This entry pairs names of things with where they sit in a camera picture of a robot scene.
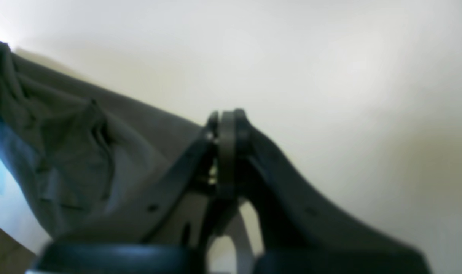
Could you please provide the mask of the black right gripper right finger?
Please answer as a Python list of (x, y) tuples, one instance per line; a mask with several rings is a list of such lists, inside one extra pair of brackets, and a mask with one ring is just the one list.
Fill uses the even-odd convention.
[(421, 252), (334, 205), (251, 125), (245, 111), (233, 115), (237, 192), (256, 209), (265, 247), (253, 273), (430, 273)]

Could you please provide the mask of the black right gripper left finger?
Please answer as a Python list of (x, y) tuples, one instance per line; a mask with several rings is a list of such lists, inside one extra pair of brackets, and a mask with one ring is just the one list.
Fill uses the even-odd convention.
[(60, 237), (60, 243), (197, 247), (210, 196), (218, 113), (168, 172), (111, 214)]

